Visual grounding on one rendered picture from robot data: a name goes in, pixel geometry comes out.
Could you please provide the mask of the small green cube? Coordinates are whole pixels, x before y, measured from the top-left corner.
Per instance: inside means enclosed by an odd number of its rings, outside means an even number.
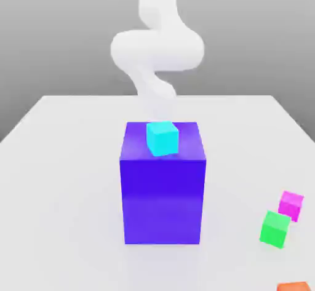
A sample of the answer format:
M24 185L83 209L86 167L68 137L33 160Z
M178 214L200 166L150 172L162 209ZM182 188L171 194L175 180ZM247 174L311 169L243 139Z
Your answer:
M290 217L268 210L262 223L260 242L282 249L290 222Z

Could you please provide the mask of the small cyan cube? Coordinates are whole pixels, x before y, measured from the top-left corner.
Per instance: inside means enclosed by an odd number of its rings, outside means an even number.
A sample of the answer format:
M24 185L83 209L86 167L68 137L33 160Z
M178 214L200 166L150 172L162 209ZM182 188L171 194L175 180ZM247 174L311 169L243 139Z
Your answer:
M146 125L146 144L155 157L177 154L179 131L170 121L149 122Z

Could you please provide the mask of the small orange cube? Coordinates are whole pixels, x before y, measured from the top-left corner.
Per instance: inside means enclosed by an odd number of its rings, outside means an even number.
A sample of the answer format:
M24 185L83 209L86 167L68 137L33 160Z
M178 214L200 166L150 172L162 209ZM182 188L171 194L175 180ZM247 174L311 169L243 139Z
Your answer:
M279 283L276 291L311 291L311 289L307 282L301 281Z

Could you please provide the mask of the large blue box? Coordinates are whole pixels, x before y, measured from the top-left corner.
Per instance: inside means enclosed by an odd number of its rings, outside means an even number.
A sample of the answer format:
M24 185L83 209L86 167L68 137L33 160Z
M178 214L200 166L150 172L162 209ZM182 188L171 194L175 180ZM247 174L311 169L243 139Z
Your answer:
M128 122L119 158L126 244L198 244L206 156L195 122L177 122L179 151L155 157L146 123Z

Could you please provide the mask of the small magenta cube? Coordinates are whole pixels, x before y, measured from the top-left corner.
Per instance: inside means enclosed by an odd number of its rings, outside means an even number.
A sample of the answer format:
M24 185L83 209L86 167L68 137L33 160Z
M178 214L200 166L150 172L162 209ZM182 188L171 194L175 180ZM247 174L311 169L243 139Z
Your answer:
M284 191L277 212L290 217L293 222L297 222L304 198L303 195Z

